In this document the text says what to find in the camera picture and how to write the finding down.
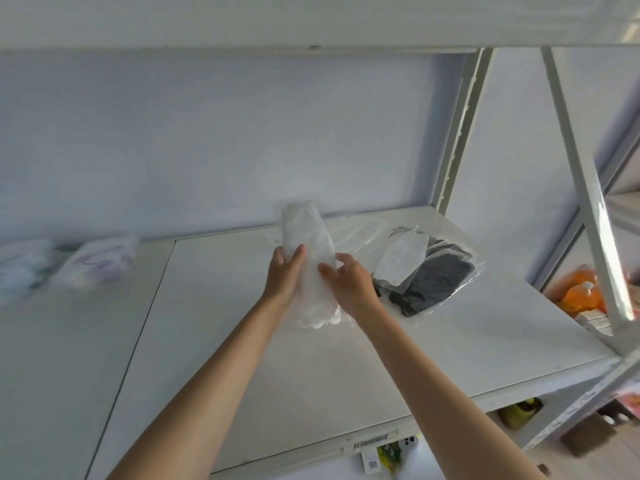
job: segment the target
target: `hand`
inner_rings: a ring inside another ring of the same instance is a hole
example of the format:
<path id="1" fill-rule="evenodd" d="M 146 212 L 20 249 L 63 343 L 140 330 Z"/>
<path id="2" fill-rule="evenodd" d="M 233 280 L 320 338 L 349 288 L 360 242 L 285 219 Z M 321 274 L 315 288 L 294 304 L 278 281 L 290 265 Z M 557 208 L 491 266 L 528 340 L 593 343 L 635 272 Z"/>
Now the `hand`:
<path id="1" fill-rule="evenodd" d="M 307 249 L 304 244 L 298 246 L 289 262 L 284 259 L 282 247 L 279 246 L 274 249 L 273 257 L 269 264 L 267 284 L 264 286 L 260 301 L 276 303 L 285 312 L 293 299 L 293 293 L 298 284 L 300 268 L 306 257 Z"/>
<path id="2" fill-rule="evenodd" d="M 379 309 L 382 305 L 364 266 L 349 254 L 336 253 L 335 258 L 344 263 L 337 271 L 324 263 L 318 265 L 318 271 L 342 309 L 356 320 Z"/>

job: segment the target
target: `barcode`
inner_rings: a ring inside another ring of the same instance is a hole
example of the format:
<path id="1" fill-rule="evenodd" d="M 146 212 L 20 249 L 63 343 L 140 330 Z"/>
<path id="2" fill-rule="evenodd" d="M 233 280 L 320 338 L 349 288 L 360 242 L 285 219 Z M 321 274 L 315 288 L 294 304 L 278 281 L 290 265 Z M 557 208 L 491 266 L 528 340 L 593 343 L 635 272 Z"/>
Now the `barcode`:
<path id="1" fill-rule="evenodd" d="M 378 443 L 379 441 L 386 440 L 388 437 L 389 437 L 389 434 L 386 434 L 386 435 L 382 435 L 382 436 L 377 436 L 377 437 L 372 438 L 370 440 L 361 441 L 360 443 L 354 444 L 353 445 L 353 449 L 357 450 L 358 448 L 362 448 L 363 446 L 367 446 L 367 445 L 370 445 L 372 443 Z"/>

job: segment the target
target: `forearm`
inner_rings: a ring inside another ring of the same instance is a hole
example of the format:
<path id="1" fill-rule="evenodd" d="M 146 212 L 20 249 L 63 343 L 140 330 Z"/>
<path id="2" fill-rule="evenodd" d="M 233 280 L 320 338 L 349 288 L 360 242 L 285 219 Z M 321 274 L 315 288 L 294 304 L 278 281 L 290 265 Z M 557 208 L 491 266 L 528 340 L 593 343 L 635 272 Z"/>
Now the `forearm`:
<path id="1" fill-rule="evenodd" d="M 284 309 L 259 301 L 149 425 L 109 478 L 204 479 Z"/>
<path id="2" fill-rule="evenodd" d="M 524 453 L 382 308 L 356 321 L 402 393 L 443 472 L 458 479 L 539 479 Z"/>

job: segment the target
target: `person's right hand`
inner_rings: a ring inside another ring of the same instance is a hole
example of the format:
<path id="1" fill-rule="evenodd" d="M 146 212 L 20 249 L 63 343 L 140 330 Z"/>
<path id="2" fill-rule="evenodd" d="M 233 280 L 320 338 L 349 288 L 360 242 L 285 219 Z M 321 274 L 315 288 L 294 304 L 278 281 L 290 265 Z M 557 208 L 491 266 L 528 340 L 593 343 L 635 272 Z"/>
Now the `person's right hand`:
<path id="1" fill-rule="evenodd" d="M 342 309 L 356 319 L 378 309 L 381 304 L 370 273 L 350 254 L 336 253 L 335 258 L 344 263 L 337 271 L 325 263 L 318 265 L 318 271 Z"/>

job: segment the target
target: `person's left hand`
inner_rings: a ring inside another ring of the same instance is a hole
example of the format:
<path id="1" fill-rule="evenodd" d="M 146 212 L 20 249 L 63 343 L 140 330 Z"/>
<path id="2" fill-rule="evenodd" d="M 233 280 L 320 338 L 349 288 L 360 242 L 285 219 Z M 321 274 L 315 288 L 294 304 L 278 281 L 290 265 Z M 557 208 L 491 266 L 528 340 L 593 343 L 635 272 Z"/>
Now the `person's left hand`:
<path id="1" fill-rule="evenodd" d="M 267 284 L 264 286 L 261 300 L 276 303 L 286 310 L 293 299 L 300 268 L 306 257 L 307 249 L 304 244 L 299 245 L 289 262 L 284 259 L 282 247 L 277 247 L 273 251 L 273 258 L 271 258 L 267 274 Z"/>

